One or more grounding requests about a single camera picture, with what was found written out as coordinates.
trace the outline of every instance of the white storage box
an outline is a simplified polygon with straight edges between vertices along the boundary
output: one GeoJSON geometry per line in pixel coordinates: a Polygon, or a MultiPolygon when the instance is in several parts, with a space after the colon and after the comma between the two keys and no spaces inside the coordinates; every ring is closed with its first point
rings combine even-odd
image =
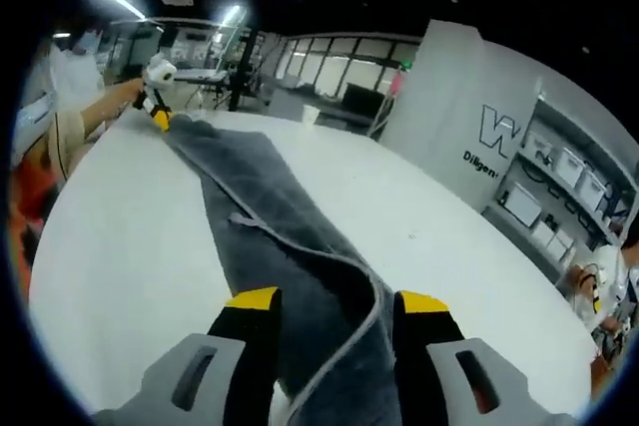
{"type": "Polygon", "coordinates": [[[557,161],[554,163],[554,171],[566,184],[574,188],[579,181],[579,177],[581,177],[583,169],[583,162],[579,157],[566,148],[561,149],[557,161]]]}
{"type": "Polygon", "coordinates": [[[548,226],[543,221],[538,221],[535,227],[532,229],[532,234],[530,235],[530,237],[541,246],[546,248],[554,235],[555,232],[550,229],[550,226],[548,226]]]}
{"type": "Polygon", "coordinates": [[[595,212],[606,193],[606,186],[599,181],[595,174],[584,170],[575,190],[583,202],[595,212]]]}
{"type": "Polygon", "coordinates": [[[575,239],[570,236],[565,229],[560,228],[557,233],[555,234],[555,237],[561,241],[561,243],[567,248],[571,247],[572,244],[575,242],[575,239]]]}
{"type": "Polygon", "coordinates": [[[536,132],[530,131],[526,135],[526,143],[523,150],[532,158],[537,156],[537,152],[541,152],[541,155],[548,157],[552,152],[552,144],[536,132]]]}
{"type": "Polygon", "coordinates": [[[564,254],[566,254],[566,251],[568,250],[568,248],[566,248],[566,245],[563,244],[561,241],[559,241],[557,236],[555,236],[550,241],[550,243],[548,244],[546,249],[548,250],[548,253],[550,253],[550,256],[552,256],[557,261],[559,261],[561,259],[561,257],[564,254]]]}
{"type": "Polygon", "coordinates": [[[568,268],[573,264],[572,260],[575,258],[576,253],[577,247],[573,244],[570,248],[568,248],[568,251],[566,251],[566,254],[563,255],[563,259],[561,260],[561,264],[564,268],[568,268]]]}
{"type": "Polygon", "coordinates": [[[541,205],[521,184],[515,182],[504,207],[526,226],[531,226],[541,215],[541,205]]]}

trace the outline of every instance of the white table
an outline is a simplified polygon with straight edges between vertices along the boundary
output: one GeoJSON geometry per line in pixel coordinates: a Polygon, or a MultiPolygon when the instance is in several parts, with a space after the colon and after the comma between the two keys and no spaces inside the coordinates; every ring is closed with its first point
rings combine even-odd
{"type": "MultiPolygon", "coordinates": [[[[595,345],[539,270],[479,214],[371,139],[248,114],[206,113],[261,131],[333,224],[393,289],[448,303],[525,373],[551,412],[578,414],[595,345]]],[[[199,179],[140,112],[85,158],[44,229],[31,312],[45,350],[90,411],[118,407],[144,370],[230,297],[199,179]]]]}

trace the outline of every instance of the monitor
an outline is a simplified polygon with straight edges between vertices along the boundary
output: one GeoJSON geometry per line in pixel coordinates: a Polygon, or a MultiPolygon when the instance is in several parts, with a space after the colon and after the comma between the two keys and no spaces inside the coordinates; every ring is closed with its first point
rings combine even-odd
{"type": "Polygon", "coordinates": [[[343,94],[341,105],[354,114],[374,118],[377,115],[384,94],[375,90],[365,89],[355,84],[348,84],[343,94]]]}

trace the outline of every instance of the orange shirt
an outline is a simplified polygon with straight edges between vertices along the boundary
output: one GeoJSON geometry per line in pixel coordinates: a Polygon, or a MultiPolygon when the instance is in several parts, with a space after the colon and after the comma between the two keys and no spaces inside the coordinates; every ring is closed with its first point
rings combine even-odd
{"type": "Polygon", "coordinates": [[[31,267],[24,238],[29,225],[41,229],[46,214],[46,199],[56,190],[55,176],[51,168],[25,158],[12,172],[12,196],[9,213],[9,239],[12,261],[16,267],[20,291],[25,300],[29,295],[31,267]]]}

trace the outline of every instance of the shelf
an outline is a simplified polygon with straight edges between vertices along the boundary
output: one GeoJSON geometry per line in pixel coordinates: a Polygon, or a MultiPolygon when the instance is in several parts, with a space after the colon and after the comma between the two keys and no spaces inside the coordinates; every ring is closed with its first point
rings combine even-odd
{"type": "Polygon", "coordinates": [[[628,169],[619,163],[610,151],[578,122],[566,117],[541,100],[537,102],[534,115],[542,124],[550,127],[558,135],[583,150],[588,160],[592,161],[606,175],[608,181],[622,191],[639,192],[639,186],[628,169]]]}
{"type": "Polygon", "coordinates": [[[603,233],[603,235],[605,236],[606,240],[610,243],[613,244],[615,246],[619,246],[620,242],[619,242],[619,237],[615,236],[613,234],[612,231],[610,231],[608,229],[608,227],[604,224],[604,222],[601,220],[601,218],[598,218],[595,215],[595,212],[593,210],[590,209],[590,207],[584,203],[584,201],[577,195],[576,191],[574,190],[574,188],[570,187],[565,180],[563,180],[561,177],[559,177],[553,170],[551,170],[550,168],[548,168],[546,165],[543,164],[543,162],[541,162],[540,160],[537,160],[536,158],[532,157],[530,154],[528,154],[527,152],[520,150],[519,152],[517,152],[517,156],[519,158],[521,158],[522,160],[524,160],[525,162],[527,162],[528,164],[532,165],[533,167],[535,167],[539,172],[541,172],[543,175],[545,175],[546,177],[548,177],[549,179],[552,180],[552,182],[557,185],[558,187],[560,187],[564,193],[573,201],[575,202],[579,208],[588,215],[590,221],[595,224],[597,226],[597,228],[599,228],[599,230],[601,230],[601,232],[603,233]]]}
{"type": "Polygon", "coordinates": [[[564,271],[563,265],[530,236],[530,228],[497,202],[488,204],[482,215],[528,256],[552,284],[559,282],[564,271]]]}

